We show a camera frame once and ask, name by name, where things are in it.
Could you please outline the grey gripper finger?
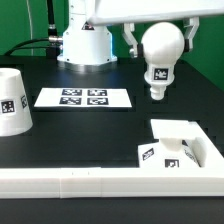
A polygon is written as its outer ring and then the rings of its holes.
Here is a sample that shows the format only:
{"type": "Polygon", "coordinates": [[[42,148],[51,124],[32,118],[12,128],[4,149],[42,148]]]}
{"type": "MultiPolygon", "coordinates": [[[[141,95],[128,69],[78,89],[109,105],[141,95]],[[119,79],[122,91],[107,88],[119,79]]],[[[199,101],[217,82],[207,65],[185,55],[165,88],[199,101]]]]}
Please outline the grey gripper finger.
{"type": "Polygon", "coordinates": [[[134,31],[135,31],[135,25],[133,23],[123,24],[122,36],[130,47],[129,54],[131,55],[132,58],[136,58],[138,56],[138,42],[133,35],[134,31]]]}
{"type": "Polygon", "coordinates": [[[191,52],[193,50],[193,39],[199,28],[199,18],[192,17],[185,19],[183,21],[183,25],[185,28],[184,39],[185,39],[185,52],[191,52]]]}

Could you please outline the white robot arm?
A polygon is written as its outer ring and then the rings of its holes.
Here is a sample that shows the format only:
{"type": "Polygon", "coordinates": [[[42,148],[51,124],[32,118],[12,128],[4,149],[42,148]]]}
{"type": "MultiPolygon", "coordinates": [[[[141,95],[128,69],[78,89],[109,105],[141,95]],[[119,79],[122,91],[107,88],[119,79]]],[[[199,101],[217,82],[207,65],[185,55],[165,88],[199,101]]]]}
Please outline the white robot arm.
{"type": "Polygon", "coordinates": [[[121,24],[130,54],[142,53],[133,36],[136,23],[183,20],[185,49],[203,16],[224,14],[224,0],[68,0],[69,25],[62,38],[60,65],[78,71],[99,70],[117,61],[112,53],[110,25],[121,24]]]}

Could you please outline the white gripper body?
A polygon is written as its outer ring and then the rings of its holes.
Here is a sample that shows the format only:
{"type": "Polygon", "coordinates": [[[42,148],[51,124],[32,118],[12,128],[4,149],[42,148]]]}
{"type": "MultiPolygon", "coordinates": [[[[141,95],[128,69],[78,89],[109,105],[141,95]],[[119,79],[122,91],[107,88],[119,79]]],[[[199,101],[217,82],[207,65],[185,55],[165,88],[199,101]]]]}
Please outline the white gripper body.
{"type": "Polygon", "coordinates": [[[93,25],[144,23],[224,14],[224,0],[85,0],[93,25]]]}

